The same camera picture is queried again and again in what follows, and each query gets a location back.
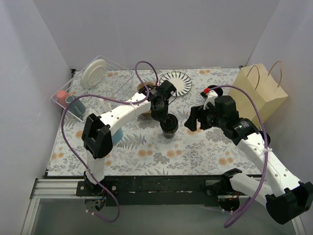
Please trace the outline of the dark teal cup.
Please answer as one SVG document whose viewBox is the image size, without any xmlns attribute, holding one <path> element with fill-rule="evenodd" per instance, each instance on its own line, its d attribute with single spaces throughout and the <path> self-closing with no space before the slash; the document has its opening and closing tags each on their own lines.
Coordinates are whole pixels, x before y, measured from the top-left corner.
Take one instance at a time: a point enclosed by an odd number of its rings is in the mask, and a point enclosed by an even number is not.
<svg viewBox="0 0 313 235">
<path fill-rule="evenodd" d="M 65 103 L 66 106 L 68 106 L 76 97 L 73 95 L 68 96 L 65 99 Z M 86 112 L 86 108 L 84 106 L 84 104 L 78 99 L 76 101 L 74 101 L 69 109 L 68 109 L 73 115 L 75 115 L 78 118 L 83 118 L 85 112 Z"/>
</svg>

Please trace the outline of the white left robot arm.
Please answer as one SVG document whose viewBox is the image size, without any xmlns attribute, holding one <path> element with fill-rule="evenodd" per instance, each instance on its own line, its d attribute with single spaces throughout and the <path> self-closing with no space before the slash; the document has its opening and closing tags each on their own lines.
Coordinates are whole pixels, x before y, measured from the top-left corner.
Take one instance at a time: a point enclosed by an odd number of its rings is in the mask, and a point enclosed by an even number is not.
<svg viewBox="0 0 313 235">
<path fill-rule="evenodd" d="M 151 111 L 151 118 L 160 123 L 164 137 L 174 137 L 178 129 L 178 119 L 168 113 L 169 98 L 177 94 L 177 89 L 169 81 L 159 86 L 148 85 L 141 88 L 132 98 L 109 112 L 99 116 L 90 114 L 82 134 L 87 153 L 87 168 L 84 181 L 87 190 L 94 196 L 104 190 L 105 157 L 113 149 L 113 135 L 137 116 Z"/>
</svg>

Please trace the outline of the stack of black cups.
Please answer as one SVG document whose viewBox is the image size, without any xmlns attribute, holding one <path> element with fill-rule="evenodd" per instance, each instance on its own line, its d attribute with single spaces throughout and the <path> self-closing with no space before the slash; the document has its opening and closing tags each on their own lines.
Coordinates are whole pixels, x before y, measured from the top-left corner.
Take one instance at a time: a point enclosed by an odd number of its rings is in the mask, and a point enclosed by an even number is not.
<svg viewBox="0 0 313 235">
<path fill-rule="evenodd" d="M 224 93 L 222 88 L 220 88 L 217 85 L 210 85 L 210 86 L 208 86 L 208 89 L 213 90 L 218 96 L 222 96 Z"/>
</svg>

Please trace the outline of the black takeout coffee cup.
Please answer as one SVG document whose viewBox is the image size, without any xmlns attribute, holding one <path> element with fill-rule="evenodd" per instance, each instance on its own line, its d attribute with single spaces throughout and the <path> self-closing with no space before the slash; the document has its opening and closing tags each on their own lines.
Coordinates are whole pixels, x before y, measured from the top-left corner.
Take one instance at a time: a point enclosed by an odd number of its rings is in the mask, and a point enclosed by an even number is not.
<svg viewBox="0 0 313 235">
<path fill-rule="evenodd" d="M 176 131 L 167 131 L 167 130 L 165 130 L 165 131 L 162 131 L 162 133 L 163 133 L 163 136 L 165 138 L 172 139 L 175 136 Z"/>
</svg>

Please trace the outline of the stack of black lids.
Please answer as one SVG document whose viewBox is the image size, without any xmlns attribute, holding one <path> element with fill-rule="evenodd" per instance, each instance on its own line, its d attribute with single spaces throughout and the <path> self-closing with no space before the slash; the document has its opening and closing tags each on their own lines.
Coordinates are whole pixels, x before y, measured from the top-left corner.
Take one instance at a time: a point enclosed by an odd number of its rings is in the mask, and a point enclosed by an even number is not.
<svg viewBox="0 0 313 235">
<path fill-rule="evenodd" d="M 267 144 L 268 144 L 268 146 L 269 146 L 269 145 L 270 145 L 270 142 L 271 142 L 271 139 L 270 139 L 269 134 L 266 134 L 266 137 L 267 137 Z"/>
</svg>

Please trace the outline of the light blue straw cup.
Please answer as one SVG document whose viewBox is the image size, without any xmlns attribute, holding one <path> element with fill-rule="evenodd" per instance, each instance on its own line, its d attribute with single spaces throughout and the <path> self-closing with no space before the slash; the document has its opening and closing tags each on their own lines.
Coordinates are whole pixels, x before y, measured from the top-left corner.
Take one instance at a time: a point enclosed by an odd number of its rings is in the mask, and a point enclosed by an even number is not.
<svg viewBox="0 0 313 235">
<path fill-rule="evenodd" d="M 122 128 L 119 128 L 113 135 L 112 135 L 112 143 L 113 145 L 116 145 L 118 142 L 120 142 L 123 138 L 123 130 Z"/>
</svg>

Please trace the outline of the plain white plate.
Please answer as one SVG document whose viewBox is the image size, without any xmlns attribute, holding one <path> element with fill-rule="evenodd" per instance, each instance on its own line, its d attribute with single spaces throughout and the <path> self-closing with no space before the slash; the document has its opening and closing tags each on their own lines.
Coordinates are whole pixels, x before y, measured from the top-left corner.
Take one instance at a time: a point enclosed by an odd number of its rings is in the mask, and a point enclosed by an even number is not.
<svg viewBox="0 0 313 235">
<path fill-rule="evenodd" d="M 95 87 L 101 82 L 103 76 L 107 71 L 107 63 L 104 59 L 97 59 L 91 62 L 84 70 L 81 77 L 81 86 L 84 89 Z"/>
</svg>

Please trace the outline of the blue striped white plate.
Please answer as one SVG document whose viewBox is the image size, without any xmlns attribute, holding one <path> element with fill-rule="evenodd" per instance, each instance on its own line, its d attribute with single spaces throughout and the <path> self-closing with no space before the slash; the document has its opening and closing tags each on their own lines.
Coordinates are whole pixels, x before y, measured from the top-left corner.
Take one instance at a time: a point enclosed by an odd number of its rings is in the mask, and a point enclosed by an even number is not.
<svg viewBox="0 0 313 235">
<path fill-rule="evenodd" d="M 162 84 L 164 81 L 169 81 L 175 86 L 178 97 L 187 95 L 192 88 L 191 78 L 180 71 L 170 71 L 163 74 L 159 84 Z"/>
</svg>

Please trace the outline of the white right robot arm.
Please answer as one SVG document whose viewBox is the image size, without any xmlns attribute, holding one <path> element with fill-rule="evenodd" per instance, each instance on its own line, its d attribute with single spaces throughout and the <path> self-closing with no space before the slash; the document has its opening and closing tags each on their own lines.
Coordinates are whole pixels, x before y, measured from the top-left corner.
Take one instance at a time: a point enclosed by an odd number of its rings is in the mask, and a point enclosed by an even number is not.
<svg viewBox="0 0 313 235">
<path fill-rule="evenodd" d="M 223 134 L 241 149 L 262 172 L 262 184 L 234 168 L 221 176 L 221 188 L 231 195 L 242 192 L 262 204 L 271 218 L 285 224 L 308 211 L 313 202 L 313 185 L 294 176 L 266 146 L 264 134 L 247 118 L 239 117 L 233 98 L 228 95 L 208 99 L 202 106 L 193 106 L 185 127 L 196 131 L 220 128 Z"/>
</svg>

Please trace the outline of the black coffee cup lid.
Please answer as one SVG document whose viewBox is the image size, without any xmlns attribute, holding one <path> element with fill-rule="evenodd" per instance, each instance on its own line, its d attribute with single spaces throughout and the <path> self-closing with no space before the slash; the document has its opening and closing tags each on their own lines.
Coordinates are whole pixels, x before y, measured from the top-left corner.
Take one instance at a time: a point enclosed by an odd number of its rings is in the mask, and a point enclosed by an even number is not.
<svg viewBox="0 0 313 235">
<path fill-rule="evenodd" d="M 167 134 L 175 133 L 178 130 L 178 125 L 178 119 L 173 114 L 168 114 L 166 121 L 160 123 L 162 131 Z"/>
</svg>

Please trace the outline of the floral tablecloth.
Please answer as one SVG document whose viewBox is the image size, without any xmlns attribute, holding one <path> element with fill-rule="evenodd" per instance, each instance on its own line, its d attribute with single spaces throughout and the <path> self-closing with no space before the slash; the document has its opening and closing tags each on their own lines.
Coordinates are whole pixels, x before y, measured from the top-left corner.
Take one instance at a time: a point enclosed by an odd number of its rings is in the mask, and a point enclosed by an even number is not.
<svg viewBox="0 0 313 235">
<path fill-rule="evenodd" d="M 245 174 L 259 175 L 255 164 L 222 130 L 211 128 L 191 132 L 184 127 L 192 106 L 203 103 L 200 91 L 209 85 L 232 85 L 238 68 L 201 68 L 178 70 L 191 78 L 191 91 L 170 105 L 169 113 L 179 121 L 179 128 L 171 139 L 163 136 L 159 122 L 140 115 L 122 127 L 123 137 L 105 158 L 105 175 L 220 175 L 238 168 Z M 68 142 L 87 162 L 81 135 L 84 124 L 67 114 L 64 131 Z M 49 177 L 82 176 L 85 167 L 66 145 L 62 132 L 56 137 Z"/>
</svg>

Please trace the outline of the pink cup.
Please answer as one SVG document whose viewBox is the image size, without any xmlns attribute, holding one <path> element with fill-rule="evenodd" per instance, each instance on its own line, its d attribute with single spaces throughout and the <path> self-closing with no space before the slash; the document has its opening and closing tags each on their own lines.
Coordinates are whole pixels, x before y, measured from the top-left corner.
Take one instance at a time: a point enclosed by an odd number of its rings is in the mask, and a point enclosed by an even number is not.
<svg viewBox="0 0 313 235">
<path fill-rule="evenodd" d="M 66 98 L 70 96 L 70 94 L 65 90 L 59 90 L 56 94 L 57 101 L 61 104 L 62 107 L 66 108 Z"/>
</svg>

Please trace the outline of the white wrapped straws bundle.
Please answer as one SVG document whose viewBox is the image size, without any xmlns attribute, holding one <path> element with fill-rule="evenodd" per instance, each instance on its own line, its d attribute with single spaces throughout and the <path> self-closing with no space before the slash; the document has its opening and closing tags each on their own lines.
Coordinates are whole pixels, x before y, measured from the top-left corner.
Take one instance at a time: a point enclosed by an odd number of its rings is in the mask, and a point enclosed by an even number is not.
<svg viewBox="0 0 313 235">
<path fill-rule="evenodd" d="M 96 99 L 95 101 L 90 103 L 88 107 L 88 114 L 95 114 L 96 116 L 99 116 L 111 110 L 111 102 L 102 99 Z"/>
</svg>

